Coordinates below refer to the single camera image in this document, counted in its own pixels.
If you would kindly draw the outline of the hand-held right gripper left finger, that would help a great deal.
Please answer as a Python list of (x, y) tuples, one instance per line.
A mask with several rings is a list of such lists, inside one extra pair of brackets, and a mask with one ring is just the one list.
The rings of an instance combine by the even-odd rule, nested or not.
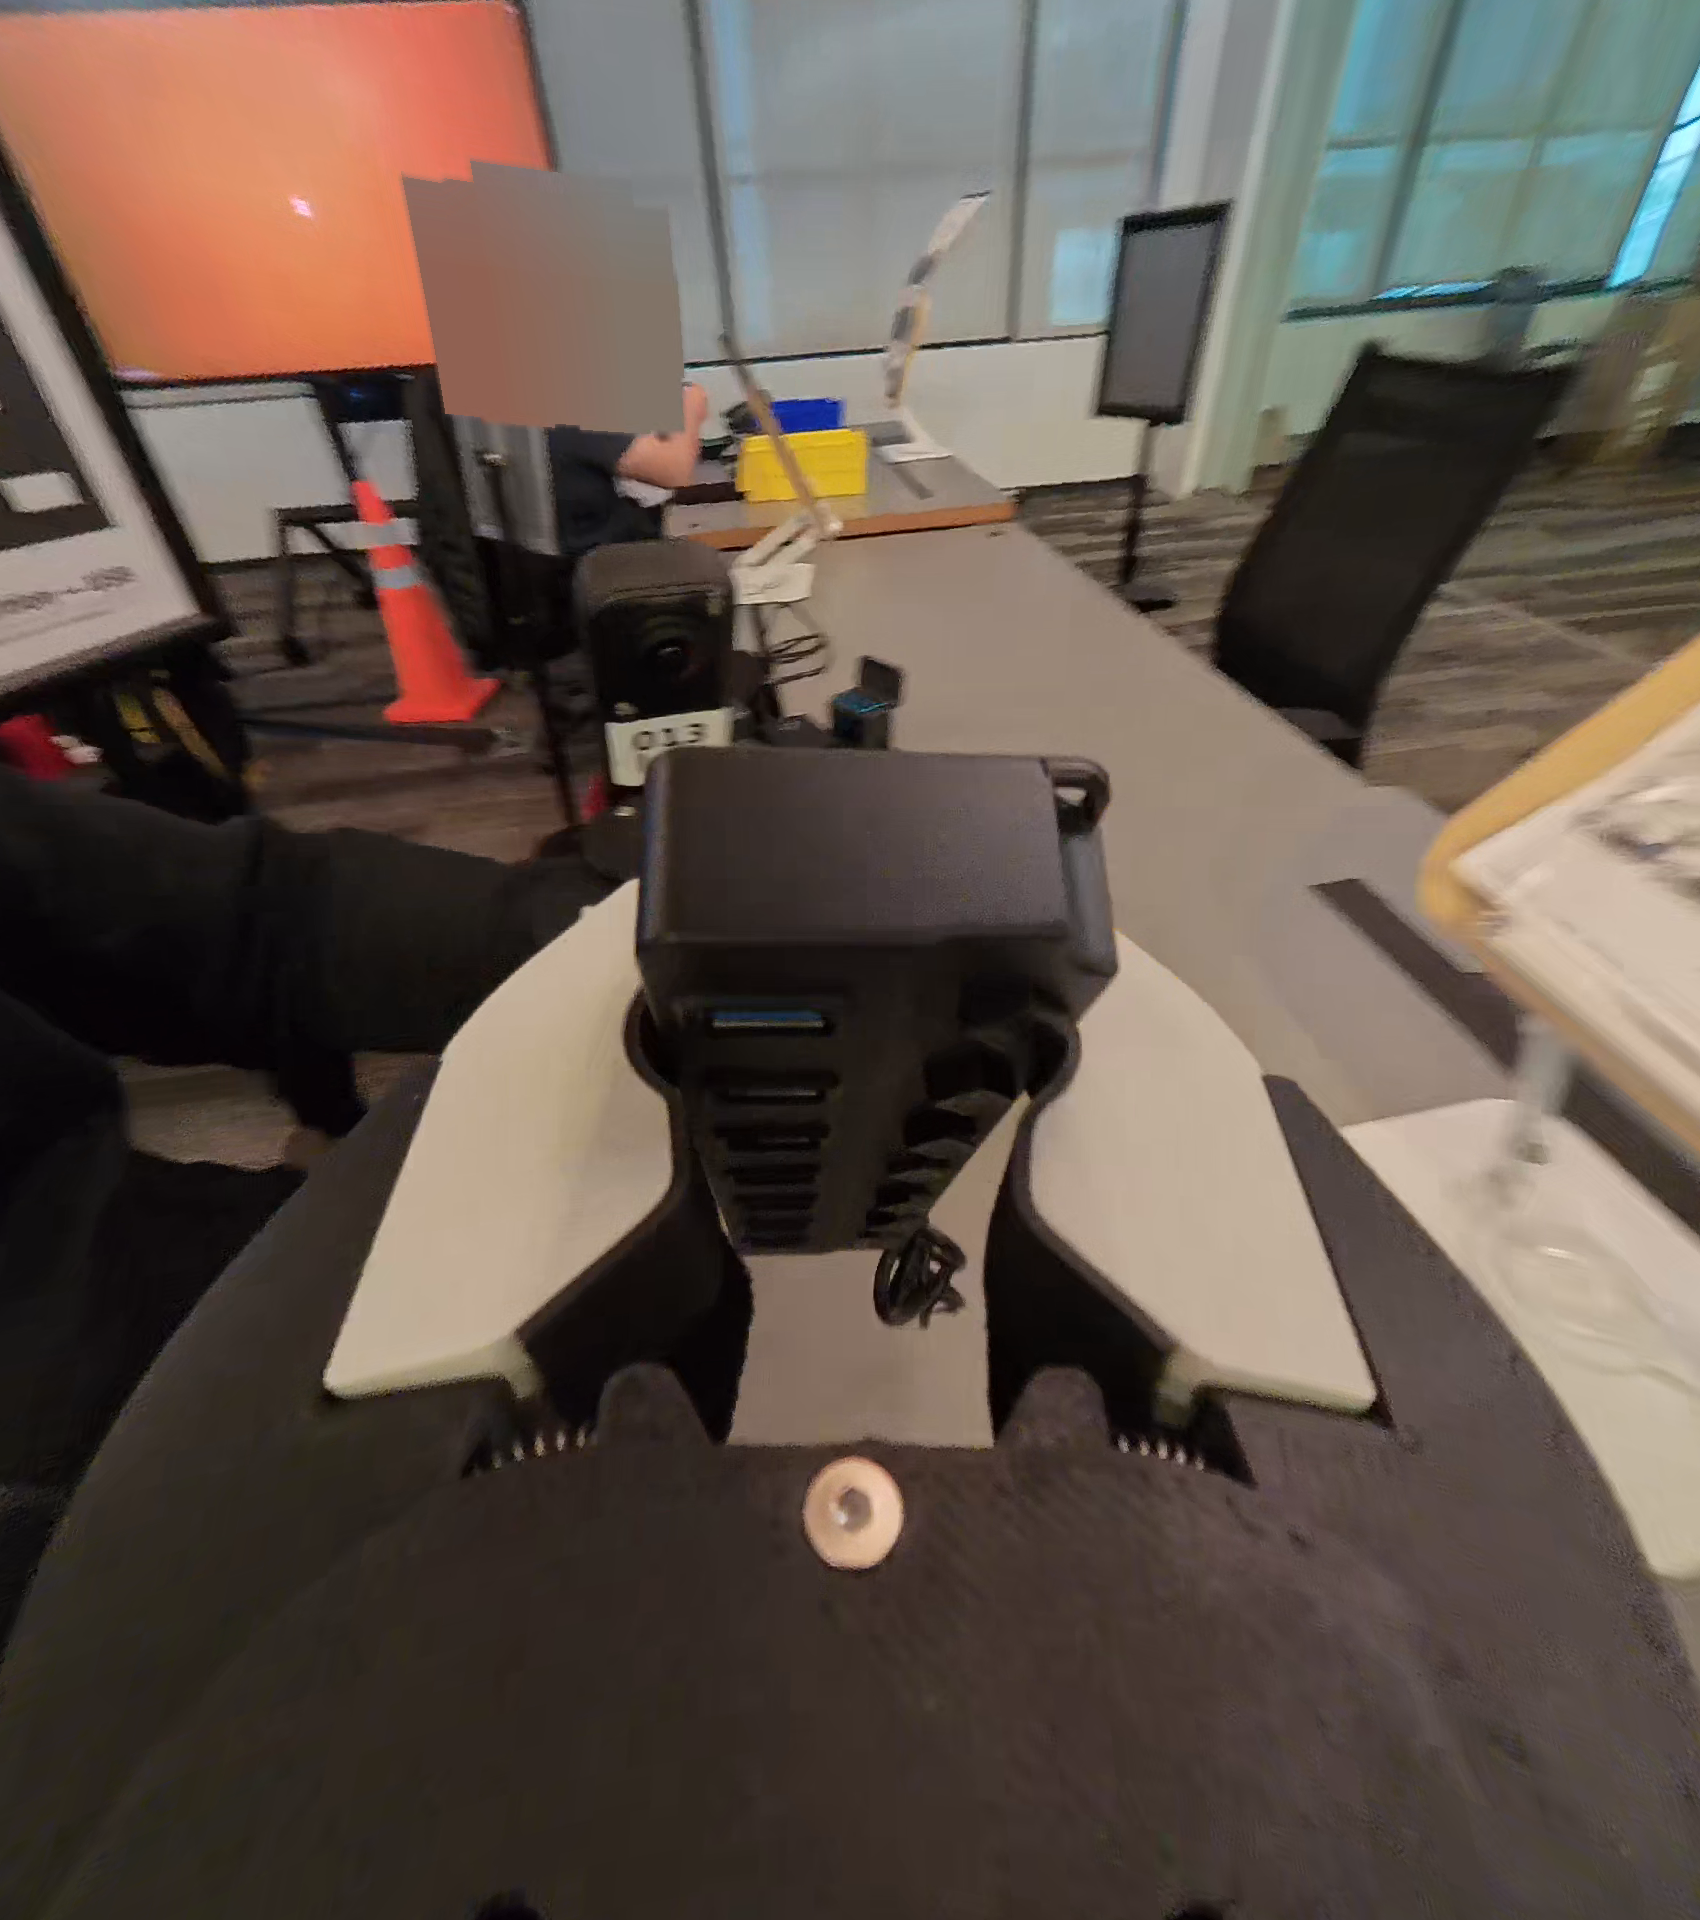
[(639, 925), (630, 881), (445, 1048), (335, 1338), (335, 1398), (501, 1383), (578, 1429), (656, 1365), (730, 1436), (750, 1274), (647, 1052)]

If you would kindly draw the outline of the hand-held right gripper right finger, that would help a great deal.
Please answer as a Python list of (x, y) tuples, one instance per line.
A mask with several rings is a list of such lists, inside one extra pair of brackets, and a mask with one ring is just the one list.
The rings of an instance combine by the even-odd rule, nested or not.
[(1070, 1050), (1031, 1095), (988, 1219), (987, 1392), (1079, 1372), (1116, 1432), (1219, 1397), (1338, 1419), (1382, 1395), (1267, 1076), (1129, 934)]

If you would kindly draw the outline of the black usb hub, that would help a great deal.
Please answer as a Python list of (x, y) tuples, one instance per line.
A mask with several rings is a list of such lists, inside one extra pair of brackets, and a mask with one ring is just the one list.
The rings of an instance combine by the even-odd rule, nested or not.
[(652, 1058), (733, 1245), (888, 1252), (1121, 971), (1086, 758), (680, 748), (647, 785)]

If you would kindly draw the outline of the metal rod with white clip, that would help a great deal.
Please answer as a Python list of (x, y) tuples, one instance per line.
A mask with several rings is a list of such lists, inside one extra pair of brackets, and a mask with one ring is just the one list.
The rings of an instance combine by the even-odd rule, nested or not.
[(829, 545), (843, 535), (843, 522), (831, 505), (818, 499), (804, 477), (798, 458), (775, 414), (772, 400), (762, 383), (744, 359), (737, 343), (737, 295), (733, 287), (730, 265), (730, 218), (727, 212), (724, 186), (719, 165), (719, 120), (708, 55), (708, 38), (702, 24), (702, 7), (682, 2), (684, 34), (689, 44), (689, 69), (694, 95), (694, 120), (699, 143), (699, 168), (702, 179), (704, 204), (713, 235), (713, 257), (716, 271), (719, 298), (719, 349), (722, 362), (737, 377), (742, 400), (760, 436), (771, 445), (775, 464), (792, 492), (792, 513), (762, 539), (754, 541), (730, 564), (734, 598), (742, 611), (772, 613), (795, 611), (811, 602), (816, 581), (816, 560)]

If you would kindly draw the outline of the black and blue battery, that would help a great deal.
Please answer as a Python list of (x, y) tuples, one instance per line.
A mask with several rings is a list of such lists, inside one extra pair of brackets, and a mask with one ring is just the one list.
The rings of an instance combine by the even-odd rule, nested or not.
[(904, 702), (904, 672), (877, 657), (858, 661), (855, 684), (841, 691), (829, 709), (829, 740), (839, 750), (886, 753)]

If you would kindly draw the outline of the yellow plastic bin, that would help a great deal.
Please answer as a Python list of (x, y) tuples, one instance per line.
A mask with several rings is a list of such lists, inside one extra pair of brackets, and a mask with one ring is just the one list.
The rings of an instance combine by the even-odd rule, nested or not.
[(753, 434), (739, 443), (734, 486), (744, 502), (850, 501), (868, 491), (870, 436), (845, 427), (812, 436)]

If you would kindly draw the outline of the orange traffic cone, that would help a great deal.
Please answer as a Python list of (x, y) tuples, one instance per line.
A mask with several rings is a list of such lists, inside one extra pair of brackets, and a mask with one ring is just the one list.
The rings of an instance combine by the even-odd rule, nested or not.
[(359, 479), (350, 484), (350, 501), (367, 537), (367, 560), (394, 684), (394, 700), (383, 709), (383, 721), (399, 729), (476, 723), (502, 684), (472, 672), (439, 594), (383, 492)]

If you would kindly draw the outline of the wooden top desk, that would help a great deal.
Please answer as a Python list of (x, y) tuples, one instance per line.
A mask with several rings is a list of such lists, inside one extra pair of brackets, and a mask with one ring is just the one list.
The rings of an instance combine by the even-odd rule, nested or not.
[[(824, 499), (839, 522), (839, 541), (933, 535), (1014, 522), (1019, 499), (988, 484), (955, 454), (893, 464), (872, 457), (867, 491)], [(796, 501), (676, 501), (666, 533), (724, 555), (742, 555), (800, 517)]]

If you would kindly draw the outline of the white paper sheet holder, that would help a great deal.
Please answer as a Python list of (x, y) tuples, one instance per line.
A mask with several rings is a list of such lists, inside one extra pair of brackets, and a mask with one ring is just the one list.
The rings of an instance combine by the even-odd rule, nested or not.
[(959, 197), (930, 230), (903, 282), (882, 351), (882, 430), (870, 432), (872, 451), (890, 468), (908, 468), (948, 458), (948, 449), (939, 445), (915, 416), (908, 400), (908, 381), (929, 335), (934, 306), (934, 277), (991, 199), (991, 190)]

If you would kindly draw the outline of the printed instruction sheet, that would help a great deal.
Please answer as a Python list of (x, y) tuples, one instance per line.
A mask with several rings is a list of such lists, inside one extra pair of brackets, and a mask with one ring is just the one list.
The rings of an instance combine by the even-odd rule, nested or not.
[(1495, 951), (1700, 1123), (1700, 711), (1455, 869)]

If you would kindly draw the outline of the black screen on stand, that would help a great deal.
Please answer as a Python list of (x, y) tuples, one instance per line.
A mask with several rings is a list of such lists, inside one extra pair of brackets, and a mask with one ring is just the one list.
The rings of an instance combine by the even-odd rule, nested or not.
[(1232, 212), (1228, 200), (1137, 211), (1116, 229), (1097, 416), (1141, 430), (1116, 569), (1133, 613), (1177, 605), (1170, 586), (1141, 572), (1144, 519), (1158, 438), (1185, 424), (1197, 400)]

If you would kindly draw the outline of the orange display screen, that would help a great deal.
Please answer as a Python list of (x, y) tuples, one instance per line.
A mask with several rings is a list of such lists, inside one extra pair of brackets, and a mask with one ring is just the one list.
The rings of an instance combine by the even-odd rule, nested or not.
[(435, 361), (406, 180), (545, 170), (520, 5), (0, 5), (0, 147), (144, 384)]

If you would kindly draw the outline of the framed marker poster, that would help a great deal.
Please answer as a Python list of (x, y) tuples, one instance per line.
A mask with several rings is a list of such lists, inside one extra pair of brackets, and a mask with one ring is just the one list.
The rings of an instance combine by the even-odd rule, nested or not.
[(0, 718), (228, 632), (0, 147)]

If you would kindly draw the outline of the black office chair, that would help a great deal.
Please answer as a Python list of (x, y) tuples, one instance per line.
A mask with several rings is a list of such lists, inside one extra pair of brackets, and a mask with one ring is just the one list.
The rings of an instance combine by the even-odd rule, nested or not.
[(1438, 589), (1530, 464), (1568, 362), (1364, 345), (1222, 593), (1212, 669), (1352, 771)]

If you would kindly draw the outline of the clear suction cup mount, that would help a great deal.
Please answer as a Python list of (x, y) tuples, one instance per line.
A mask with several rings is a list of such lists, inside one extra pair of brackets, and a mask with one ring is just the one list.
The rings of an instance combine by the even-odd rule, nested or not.
[(1558, 1031), (1523, 1015), (1507, 1117), (1484, 1169), (1460, 1189), (1474, 1256), (1497, 1299), (1583, 1365), (1700, 1397), (1700, 1329), (1597, 1235), (1577, 1182), (1556, 1175), (1555, 1123), (1574, 1076)]

